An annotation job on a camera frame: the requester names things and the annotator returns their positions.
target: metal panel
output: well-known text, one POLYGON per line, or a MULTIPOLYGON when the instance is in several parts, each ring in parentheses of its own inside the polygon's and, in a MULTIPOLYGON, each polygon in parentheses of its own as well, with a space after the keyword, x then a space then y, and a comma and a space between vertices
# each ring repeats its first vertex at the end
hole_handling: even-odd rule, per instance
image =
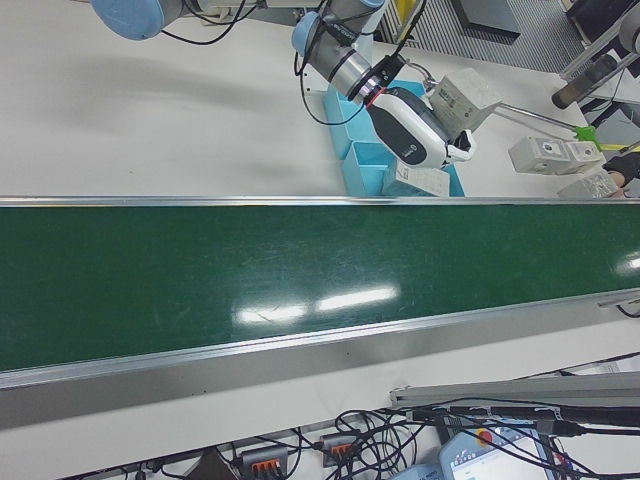
MULTIPOLYGON (((502 63, 543 72, 560 72, 584 47, 557 0, 508 0, 522 34, 513 43, 488 32, 463 29, 451 0, 430 0, 407 45, 433 52, 502 63)), ((401 24, 391 2, 380 24, 392 42, 401 24)))

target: electrical connector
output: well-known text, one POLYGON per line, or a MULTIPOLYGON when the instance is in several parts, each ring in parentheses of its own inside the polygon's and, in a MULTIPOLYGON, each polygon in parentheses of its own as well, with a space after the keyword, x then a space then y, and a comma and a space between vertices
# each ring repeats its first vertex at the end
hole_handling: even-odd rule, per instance
POLYGON ((240 471, 245 480, 271 480, 287 475, 289 452, 285 447, 273 446, 246 450, 240 454, 240 471))
POLYGON ((322 466, 324 468, 333 467, 336 465, 336 460, 339 460, 349 453, 349 449, 356 441, 355 435, 348 435, 344 433, 334 433, 331 435, 324 435, 320 437, 322 455, 322 466))

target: white table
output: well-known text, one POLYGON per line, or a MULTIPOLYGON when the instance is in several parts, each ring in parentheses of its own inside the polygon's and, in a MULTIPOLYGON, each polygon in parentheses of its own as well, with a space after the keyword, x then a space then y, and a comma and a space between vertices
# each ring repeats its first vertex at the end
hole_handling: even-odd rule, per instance
MULTIPOLYGON (((329 133, 300 104, 289 35, 285 27, 247 22, 217 48, 165 38, 131 43, 109 33, 86 5, 0 3, 0 193, 342 193, 329 133)), ((577 109, 559 112, 551 105, 561 85, 554 75, 408 56, 438 76, 473 65, 506 101, 582 120, 577 109)), ((461 168, 467 190, 555 192, 560 179, 507 168, 506 147, 533 132, 498 117, 483 125, 477 158, 461 168)), ((214 387, 2 429, 0 478, 59 478, 313 423, 349 408, 377 408, 388 404, 391 389, 407 384, 509 379, 639 347, 638 322, 590 300, 489 312, 479 320, 249 355, 233 370, 220 361, 157 379, 137 374, 72 396, 54 388, 47 396, 51 408, 73 413, 88 404, 153 397, 160 387, 190 391, 203 368, 214 387)), ((12 400, 29 405, 21 392, 12 400)))
MULTIPOLYGON (((131 42, 85 4, 0 3, 2 195, 341 195, 326 127, 302 107, 291 29, 247 22, 218 45, 159 36, 131 42)), ((172 25, 195 38, 215 29, 172 25)), ((389 52, 377 45, 375 56, 389 52)), ((551 103, 557 75, 407 49, 437 77, 471 66, 504 100, 572 124, 551 103)), ((412 71, 405 78, 418 78, 412 71)), ((312 107, 320 110, 319 99, 312 107)), ((493 116, 460 166, 469 196, 554 197, 575 176, 518 174, 508 148, 525 135, 566 138, 493 116)))

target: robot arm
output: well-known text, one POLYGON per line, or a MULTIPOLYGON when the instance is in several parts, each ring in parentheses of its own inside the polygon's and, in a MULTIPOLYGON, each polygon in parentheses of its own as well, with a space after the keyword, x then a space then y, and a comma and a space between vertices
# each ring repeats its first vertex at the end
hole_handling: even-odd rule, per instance
POLYGON ((402 67, 397 57, 383 61, 389 68, 372 67, 353 49, 368 17, 383 5, 384 0, 329 0, 298 23, 293 47, 349 100, 364 103, 378 137, 403 162, 440 168, 469 160, 475 151, 470 131, 449 138, 419 97, 402 88, 386 88, 402 67))
MULTIPOLYGON (((201 12, 199 0, 91 0, 114 32, 144 40, 189 12, 201 12)), ((296 26, 292 43, 303 58, 349 100, 363 103, 380 140, 403 162, 440 168, 471 158, 475 142, 465 131, 451 139, 440 128, 431 108, 413 93, 387 86, 402 68, 398 55, 372 67, 353 47, 369 17, 384 0, 328 0, 296 26)))

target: green conveyor belt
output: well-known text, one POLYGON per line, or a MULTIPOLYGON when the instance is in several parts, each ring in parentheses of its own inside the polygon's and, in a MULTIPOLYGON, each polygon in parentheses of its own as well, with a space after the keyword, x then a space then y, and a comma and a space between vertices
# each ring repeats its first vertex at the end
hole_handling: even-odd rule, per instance
POLYGON ((0 208, 0 371, 640 287, 635 205, 0 208))

